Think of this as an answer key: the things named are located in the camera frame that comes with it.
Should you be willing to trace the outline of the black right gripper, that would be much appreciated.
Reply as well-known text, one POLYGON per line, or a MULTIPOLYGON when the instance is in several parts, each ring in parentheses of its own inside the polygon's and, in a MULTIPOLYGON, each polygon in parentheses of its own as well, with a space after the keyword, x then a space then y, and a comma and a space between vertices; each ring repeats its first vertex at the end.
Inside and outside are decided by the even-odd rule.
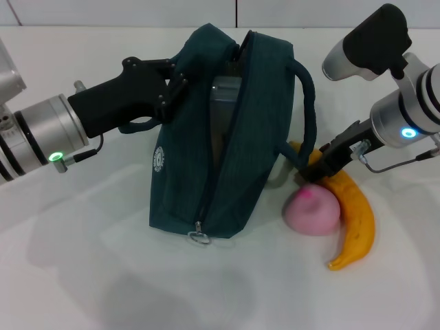
POLYGON ((321 153, 312 153, 308 165, 299 170, 299 175, 308 182, 334 176, 352 161, 354 148, 363 140, 371 143, 366 153, 379 148, 379 139, 374 134, 370 120, 354 122, 332 141, 321 146, 321 153))

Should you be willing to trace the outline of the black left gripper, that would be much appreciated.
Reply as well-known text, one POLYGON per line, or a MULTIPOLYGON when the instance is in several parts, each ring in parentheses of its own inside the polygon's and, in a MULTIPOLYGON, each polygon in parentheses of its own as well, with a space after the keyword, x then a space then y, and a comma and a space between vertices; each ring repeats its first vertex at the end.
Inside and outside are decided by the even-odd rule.
POLYGON ((126 123, 150 117, 172 121, 188 89, 188 79, 175 72, 171 59, 122 61, 122 73, 67 98, 88 138, 126 123))

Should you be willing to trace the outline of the pink peach toy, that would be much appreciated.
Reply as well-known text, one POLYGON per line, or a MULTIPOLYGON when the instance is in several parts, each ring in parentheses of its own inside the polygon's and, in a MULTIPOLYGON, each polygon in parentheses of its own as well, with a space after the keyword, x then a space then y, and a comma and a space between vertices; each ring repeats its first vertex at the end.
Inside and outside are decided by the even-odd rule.
POLYGON ((293 231, 321 237, 340 225, 340 204, 333 193, 317 184, 306 184, 283 205, 283 220, 293 231))

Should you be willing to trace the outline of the clear food container blue rim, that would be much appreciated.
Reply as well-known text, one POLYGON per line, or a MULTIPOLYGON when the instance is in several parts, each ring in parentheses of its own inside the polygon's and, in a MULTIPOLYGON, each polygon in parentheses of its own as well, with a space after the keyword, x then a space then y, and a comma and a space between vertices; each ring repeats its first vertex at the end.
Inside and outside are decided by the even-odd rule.
POLYGON ((237 62, 226 62, 214 77, 210 90, 210 137, 214 167, 220 163, 226 143, 226 135, 232 119, 241 87, 242 66, 237 62))

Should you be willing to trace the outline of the yellow banana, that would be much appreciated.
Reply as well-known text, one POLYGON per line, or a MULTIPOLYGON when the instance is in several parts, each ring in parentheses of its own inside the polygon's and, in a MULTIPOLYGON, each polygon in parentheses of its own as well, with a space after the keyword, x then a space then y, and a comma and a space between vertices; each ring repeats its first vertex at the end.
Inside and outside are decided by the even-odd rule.
POLYGON ((340 224, 345 226, 342 249, 327 263, 331 271, 338 271, 364 258, 375 240, 375 216, 370 203, 351 177, 341 170, 332 177, 314 183, 334 194, 340 204, 340 224))

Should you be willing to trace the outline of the dark teal insulated lunch bag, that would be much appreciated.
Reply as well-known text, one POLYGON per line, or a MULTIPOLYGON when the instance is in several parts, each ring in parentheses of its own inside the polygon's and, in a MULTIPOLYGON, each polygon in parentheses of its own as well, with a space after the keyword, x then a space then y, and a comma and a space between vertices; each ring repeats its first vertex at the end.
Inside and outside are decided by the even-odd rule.
POLYGON ((238 44, 219 28, 195 30, 172 59, 189 82, 153 153, 149 224, 173 234, 229 239, 244 229, 279 155, 307 165, 316 142, 314 82, 290 42, 248 32, 238 44), (241 66, 219 156, 212 147, 215 79, 241 66))

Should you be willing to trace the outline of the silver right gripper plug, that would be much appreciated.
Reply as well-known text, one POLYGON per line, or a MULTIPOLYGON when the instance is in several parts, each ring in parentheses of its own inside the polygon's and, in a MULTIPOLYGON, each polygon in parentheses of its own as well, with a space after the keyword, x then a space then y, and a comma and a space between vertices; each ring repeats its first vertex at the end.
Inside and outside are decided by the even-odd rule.
POLYGON ((361 141, 353 150, 351 154, 351 158, 353 160, 358 160, 362 164, 367 164, 367 160, 365 158, 365 154, 368 151, 371 143, 368 140, 361 141))

